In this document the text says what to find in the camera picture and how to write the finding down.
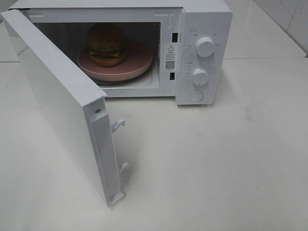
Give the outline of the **round white door-release button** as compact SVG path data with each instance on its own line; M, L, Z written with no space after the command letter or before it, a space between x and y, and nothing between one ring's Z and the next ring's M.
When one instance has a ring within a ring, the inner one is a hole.
M202 100L204 94L202 91L200 90L194 90L192 92L190 92L189 94L189 99L193 102L199 102Z

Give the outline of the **pink round plate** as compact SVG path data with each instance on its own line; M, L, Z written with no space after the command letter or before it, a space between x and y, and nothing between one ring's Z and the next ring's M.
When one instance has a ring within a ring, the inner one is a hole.
M144 43L129 39L115 56L94 54L88 48L77 57L79 67L91 78L102 81L124 81L143 74L153 60L152 50Z

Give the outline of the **white microwave door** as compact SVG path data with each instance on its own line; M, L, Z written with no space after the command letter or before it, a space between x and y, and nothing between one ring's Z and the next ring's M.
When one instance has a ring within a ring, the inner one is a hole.
M19 10L1 14L34 96L88 180L112 206L124 197L105 92Z

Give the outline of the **burger with lettuce and tomato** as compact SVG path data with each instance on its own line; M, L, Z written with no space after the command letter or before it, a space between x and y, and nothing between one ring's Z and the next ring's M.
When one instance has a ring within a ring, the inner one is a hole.
M97 23L87 33L89 57L97 66L113 67L123 63L127 56L126 37L113 23Z

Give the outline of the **glass microwave turntable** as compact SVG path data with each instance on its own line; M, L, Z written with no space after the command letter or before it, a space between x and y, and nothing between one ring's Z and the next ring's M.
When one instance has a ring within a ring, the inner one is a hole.
M122 80L122 81L103 81L91 78L98 86L119 86L119 85L126 85L131 83L137 83L137 84L150 84L152 82L152 75L149 74L149 72L145 72L135 78L128 79L128 80Z

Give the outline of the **lower white timer knob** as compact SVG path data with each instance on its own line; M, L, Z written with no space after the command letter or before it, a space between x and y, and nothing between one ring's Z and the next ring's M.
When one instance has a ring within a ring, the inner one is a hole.
M205 85L209 81L209 73L203 68L197 68L191 74L193 84L197 86Z

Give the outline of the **white warning label sticker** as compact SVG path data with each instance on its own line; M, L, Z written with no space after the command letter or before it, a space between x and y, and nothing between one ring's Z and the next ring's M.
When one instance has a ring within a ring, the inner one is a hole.
M178 44L177 43L165 43L164 52L164 68L166 71L175 71L177 68L178 59Z

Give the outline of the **upper white control knob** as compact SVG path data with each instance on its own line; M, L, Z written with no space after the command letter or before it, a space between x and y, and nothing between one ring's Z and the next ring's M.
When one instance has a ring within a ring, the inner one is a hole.
M202 36L196 40L195 49L198 56L203 58L208 57L214 52L214 40L209 35Z

